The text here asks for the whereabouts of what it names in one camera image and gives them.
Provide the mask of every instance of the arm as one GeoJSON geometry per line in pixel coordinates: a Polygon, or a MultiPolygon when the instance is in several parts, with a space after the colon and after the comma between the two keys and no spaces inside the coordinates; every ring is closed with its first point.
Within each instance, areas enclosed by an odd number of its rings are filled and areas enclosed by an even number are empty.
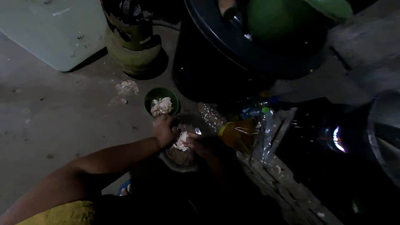
{"type": "Polygon", "coordinates": [[[172,116],[153,122],[154,137],[106,148],[55,170],[19,198],[1,217],[0,224],[16,224],[53,207],[101,194],[101,190],[138,161],[172,142],[172,116]]]}

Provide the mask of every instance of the concrete floor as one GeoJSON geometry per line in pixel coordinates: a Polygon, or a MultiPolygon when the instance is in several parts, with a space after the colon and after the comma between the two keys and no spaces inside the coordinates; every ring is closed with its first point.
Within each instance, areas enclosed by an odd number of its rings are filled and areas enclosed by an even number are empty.
{"type": "MultiPolygon", "coordinates": [[[[131,80],[110,55],[71,73],[60,73],[0,35],[0,214],[54,169],[79,156],[152,136],[153,119],[144,109],[146,93],[157,86],[175,91],[181,112],[197,114],[172,78],[178,31],[154,27],[169,56],[166,71],[152,80],[136,80],[138,95],[110,106],[115,85],[131,80]]],[[[371,99],[346,77],[341,62],[329,55],[325,65],[298,80],[279,80],[271,89],[282,100],[301,102],[326,96],[334,103],[359,105],[371,99]]],[[[103,193],[116,194],[123,176],[103,193]]]]}

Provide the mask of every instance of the fingers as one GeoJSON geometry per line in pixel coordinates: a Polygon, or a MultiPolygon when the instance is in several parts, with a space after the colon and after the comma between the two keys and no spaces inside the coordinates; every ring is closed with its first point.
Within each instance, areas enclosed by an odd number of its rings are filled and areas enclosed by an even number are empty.
{"type": "Polygon", "coordinates": [[[132,185],[131,184],[128,184],[128,193],[129,194],[132,194],[132,185]]]}
{"type": "Polygon", "coordinates": [[[126,195],[128,195],[128,191],[126,190],[126,188],[122,188],[120,196],[126,196],[126,195]]]}
{"type": "Polygon", "coordinates": [[[196,141],[196,139],[188,137],[186,138],[186,142],[183,142],[183,146],[189,147],[191,149],[195,149],[196,146],[198,146],[199,143],[196,141]]]}
{"type": "Polygon", "coordinates": [[[198,134],[195,134],[195,133],[188,132],[188,136],[191,137],[191,138],[194,138],[194,139],[198,139],[198,140],[203,139],[202,135],[198,135],[198,134]]]}
{"type": "Polygon", "coordinates": [[[191,148],[193,150],[196,149],[196,145],[195,144],[191,144],[191,143],[187,143],[187,142],[183,143],[183,146],[189,147],[189,148],[191,148]]]}

